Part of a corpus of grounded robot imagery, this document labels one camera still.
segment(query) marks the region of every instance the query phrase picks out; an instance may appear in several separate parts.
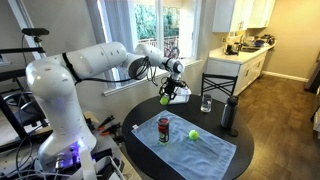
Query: blue cloth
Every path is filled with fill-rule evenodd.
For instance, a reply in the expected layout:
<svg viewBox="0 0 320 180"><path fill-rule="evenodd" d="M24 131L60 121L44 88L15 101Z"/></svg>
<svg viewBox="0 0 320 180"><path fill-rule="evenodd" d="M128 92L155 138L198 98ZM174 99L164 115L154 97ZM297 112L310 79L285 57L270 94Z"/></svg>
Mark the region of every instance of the blue cloth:
<svg viewBox="0 0 320 180"><path fill-rule="evenodd" d="M170 121L167 144L158 140L159 117ZM193 129L199 132L197 140L189 138ZM168 111L142 123L132 133L185 179L222 179L236 151L235 145Z"/></svg>

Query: red can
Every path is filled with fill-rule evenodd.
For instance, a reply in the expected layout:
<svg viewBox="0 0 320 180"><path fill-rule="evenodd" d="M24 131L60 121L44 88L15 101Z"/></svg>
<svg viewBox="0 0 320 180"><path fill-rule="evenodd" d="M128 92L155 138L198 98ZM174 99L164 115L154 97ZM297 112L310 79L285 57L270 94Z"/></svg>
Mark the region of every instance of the red can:
<svg viewBox="0 0 320 180"><path fill-rule="evenodd" d="M167 143L169 141L169 120L167 118L159 118L158 120L159 141Z"/></svg>

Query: tennis ball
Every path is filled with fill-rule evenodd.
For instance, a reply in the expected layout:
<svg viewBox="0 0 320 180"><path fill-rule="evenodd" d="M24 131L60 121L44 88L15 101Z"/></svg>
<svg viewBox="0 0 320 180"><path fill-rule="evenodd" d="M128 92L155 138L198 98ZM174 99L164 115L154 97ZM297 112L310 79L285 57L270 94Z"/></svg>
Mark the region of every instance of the tennis ball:
<svg viewBox="0 0 320 180"><path fill-rule="evenodd" d="M189 132L189 138L192 140L197 140L199 138L199 133L196 130L191 130Z"/></svg>
<svg viewBox="0 0 320 180"><path fill-rule="evenodd" d="M161 105L167 105L168 103L169 103L169 98L168 97L165 97L165 96L161 97L161 99L160 99L160 104Z"/></svg>

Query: round table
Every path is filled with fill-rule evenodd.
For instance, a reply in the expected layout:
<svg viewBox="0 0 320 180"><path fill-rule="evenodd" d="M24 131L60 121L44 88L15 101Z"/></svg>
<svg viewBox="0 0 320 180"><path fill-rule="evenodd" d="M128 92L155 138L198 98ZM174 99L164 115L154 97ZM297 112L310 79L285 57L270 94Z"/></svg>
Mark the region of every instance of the round table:
<svg viewBox="0 0 320 180"><path fill-rule="evenodd" d="M197 95L190 95L188 103L167 106L159 103L159 97L153 97L130 111L124 120L122 133L126 138L127 153L141 171L154 179L184 179L131 132L132 126L142 124L163 110L174 113L237 146L235 155L223 179L235 179L247 169L253 157L254 141L246 123L241 120L241 114L236 115L233 124L233 128L239 132L239 136L231 137L220 125L225 104L213 100L212 109L209 113L202 112L200 105L201 97Z"/></svg>

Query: wooden floor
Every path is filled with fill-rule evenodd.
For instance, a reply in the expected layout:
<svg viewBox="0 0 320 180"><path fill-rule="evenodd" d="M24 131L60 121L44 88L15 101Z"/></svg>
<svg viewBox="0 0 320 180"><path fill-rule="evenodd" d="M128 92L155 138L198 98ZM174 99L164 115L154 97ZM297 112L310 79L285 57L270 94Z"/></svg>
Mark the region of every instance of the wooden floor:
<svg viewBox="0 0 320 180"><path fill-rule="evenodd" d="M310 121L315 95L303 86L264 75L239 96L238 113L255 141L253 160L239 179L320 179L320 140Z"/></svg>

